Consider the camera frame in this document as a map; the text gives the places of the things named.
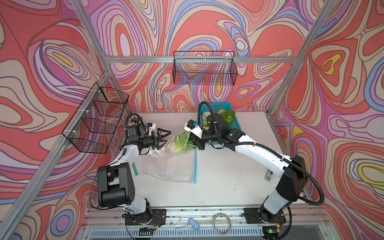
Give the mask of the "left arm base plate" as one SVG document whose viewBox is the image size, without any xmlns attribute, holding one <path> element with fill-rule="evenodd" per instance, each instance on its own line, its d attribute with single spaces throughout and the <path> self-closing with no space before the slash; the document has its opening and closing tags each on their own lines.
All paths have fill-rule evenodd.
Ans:
<svg viewBox="0 0 384 240">
<path fill-rule="evenodd" d="M 125 220 L 126 226 L 155 226 L 160 227 L 166 223 L 167 210 L 154 209 L 151 213 L 144 212 L 138 215 L 125 213 L 122 218 Z"/>
</svg>

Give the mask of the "chinese cabbage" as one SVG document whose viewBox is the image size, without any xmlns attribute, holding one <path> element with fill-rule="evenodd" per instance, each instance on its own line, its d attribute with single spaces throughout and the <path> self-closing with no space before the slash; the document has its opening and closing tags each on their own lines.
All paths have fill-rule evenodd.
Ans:
<svg viewBox="0 0 384 240">
<path fill-rule="evenodd" d="M 236 113 L 234 111 L 221 109 L 218 111 L 218 114 L 223 117 L 226 125 L 230 125 L 236 120 Z"/>
<path fill-rule="evenodd" d="M 211 113 L 210 112 L 204 112 L 202 114 L 202 124 L 205 128 L 209 128 L 212 118 L 210 117 Z"/>
</svg>

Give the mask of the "small clear bag pink seal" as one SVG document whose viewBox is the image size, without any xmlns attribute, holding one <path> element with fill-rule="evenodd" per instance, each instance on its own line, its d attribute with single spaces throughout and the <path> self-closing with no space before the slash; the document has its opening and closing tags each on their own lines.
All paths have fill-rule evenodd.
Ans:
<svg viewBox="0 0 384 240">
<path fill-rule="evenodd" d="M 186 155 L 197 149 L 197 146 L 189 139 L 190 132 L 183 131 L 172 137 L 160 150 L 150 150 L 149 155 L 157 158 L 171 158 Z"/>
</svg>

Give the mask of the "small green cabbage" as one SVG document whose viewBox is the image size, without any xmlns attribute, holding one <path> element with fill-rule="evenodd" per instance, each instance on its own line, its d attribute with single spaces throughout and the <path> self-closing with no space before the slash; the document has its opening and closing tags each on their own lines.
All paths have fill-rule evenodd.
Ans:
<svg viewBox="0 0 384 240">
<path fill-rule="evenodd" d="M 189 137 L 189 133 L 186 131 L 176 135 L 171 144 L 171 152 L 177 155 L 184 155 L 195 150 L 197 147 L 193 145 Z"/>
</svg>

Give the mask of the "clear cup of pens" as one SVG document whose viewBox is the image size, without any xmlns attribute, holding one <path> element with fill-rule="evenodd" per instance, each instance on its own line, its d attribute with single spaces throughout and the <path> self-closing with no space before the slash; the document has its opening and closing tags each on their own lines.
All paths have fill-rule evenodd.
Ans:
<svg viewBox="0 0 384 240">
<path fill-rule="evenodd" d="M 138 114 L 131 114 L 127 117 L 127 126 L 138 125 L 140 127 L 145 127 L 143 119 Z"/>
</svg>

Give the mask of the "clear zip-top bag blue seal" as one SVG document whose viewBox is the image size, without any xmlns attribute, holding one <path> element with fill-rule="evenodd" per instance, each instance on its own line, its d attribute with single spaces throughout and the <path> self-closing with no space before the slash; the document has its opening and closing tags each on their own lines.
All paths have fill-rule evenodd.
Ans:
<svg viewBox="0 0 384 240">
<path fill-rule="evenodd" d="M 144 174 L 170 183 L 196 182 L 197 151 L 192 150 L 184 154 L 150 151 L 142 156 Z"/>
</svg>

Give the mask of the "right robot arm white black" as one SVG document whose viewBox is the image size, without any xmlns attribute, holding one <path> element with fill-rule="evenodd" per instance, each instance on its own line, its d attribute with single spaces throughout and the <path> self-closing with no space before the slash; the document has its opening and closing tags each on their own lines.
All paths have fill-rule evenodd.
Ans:
<svg viewBox="0 0 384 240">
<path fill-rule="evenodd" d="M 316 179 L 307 172 L 305 161 L 300 156 L 289 157 L 254 141 L 239 129 L 229 129 L 219 114 L 208 116 L 208 127 L 201 122 L 190 120 L 184 129 L 190 133 L 189 141 L 199 150 L 207 143 L 216 142 L 222 148 L 243 154 L 271 170 L 280 178 L 275 190 L 265 199 L 258 210 L 263 223 L 271 223 L 279 211 L 291 203 L 301 200 L 313 206 L 321 206 L 325 201 L 324 191 Z M 301 197 L 307 182 L 313 183 L 318 190 L 319 199 L 314 202 Z"/>
</svg>

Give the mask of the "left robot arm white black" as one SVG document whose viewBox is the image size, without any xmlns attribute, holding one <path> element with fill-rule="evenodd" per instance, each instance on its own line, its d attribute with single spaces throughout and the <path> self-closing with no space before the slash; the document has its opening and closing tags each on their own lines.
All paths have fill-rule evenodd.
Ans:
<svg viewBox="0 0 384 240">
<path fill-rule="evenodd" d="M 116 159 L 97 171 L 98 205 L 102 209 L 122 208 L 132 216 L 144 215 L 150 218 L 152 209 L 149 201 L 136 196 L 135 174 L 132 163 L 143 149 L 160 150 L 171 131 L 158 128 L 156 132 L 143 132 L 138 125 L 126 128 L 126 138 Z"/>
</svg>

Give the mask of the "teal plastic basket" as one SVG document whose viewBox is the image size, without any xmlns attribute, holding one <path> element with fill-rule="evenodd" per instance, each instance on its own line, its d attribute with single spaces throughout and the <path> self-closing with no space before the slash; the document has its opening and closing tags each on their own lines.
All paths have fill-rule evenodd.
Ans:
<svg viewBox="0 0 384 240">
<path fill-rule="evenodd" d="M 194 123 L 189 140 L 199 150 L 204 150 L 206 144 L 218 148 L 228 148 L 235 151 L 239 138 L 244 133 L 237 127 L 236 113 L 234 111 L 220 109 L 214 112 L 214 108 L 208 102 L 201 102 L 198 106 L 198 120 Z"/>
</svg>

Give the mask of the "green marker pen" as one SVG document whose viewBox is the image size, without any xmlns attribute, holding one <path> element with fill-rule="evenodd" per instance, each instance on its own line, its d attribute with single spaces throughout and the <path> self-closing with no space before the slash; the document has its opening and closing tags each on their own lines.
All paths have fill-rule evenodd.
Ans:
<svg viewBox="0 0 384 240">
<path fill-rule="evenodd" d="M 138 170 L 137 170 L 136 164 L 135 164 L 135 163 L 132 163 L 132 167 L 133 167 L 135 176 L 138 177 L 138 176 L 139 176 L 139 172 L 138 172 Z"/>
</svg>

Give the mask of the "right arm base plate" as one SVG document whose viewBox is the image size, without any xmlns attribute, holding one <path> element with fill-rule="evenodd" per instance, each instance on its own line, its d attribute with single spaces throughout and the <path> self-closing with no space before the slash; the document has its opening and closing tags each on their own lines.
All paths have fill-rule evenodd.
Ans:
<svg viewBox="0 0 384 240">
<path fill-rule="evenodd" d="M 271 214 L 264 208 L 244 208 L 243 216 L 247 224 L 283 225 L 287 222 L 283 209 Z"/>
</svg>

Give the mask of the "grey black stapler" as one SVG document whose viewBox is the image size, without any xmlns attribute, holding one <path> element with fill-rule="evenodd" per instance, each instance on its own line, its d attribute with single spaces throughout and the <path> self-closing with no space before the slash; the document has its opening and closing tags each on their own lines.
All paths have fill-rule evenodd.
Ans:
<svg viewBox="0 0 384 240">
<path fill-rule="evenodd" d="M 270 182 L 271 179 L 272 179 L 273 174 L 274 174 L 274 173 L 273 173 L 271 170 L 268 170 L 268 171 L 266 172 L 266 175 L 265 175 L 265 180 L 268 181 L 268 182 Z"/>
</svg>

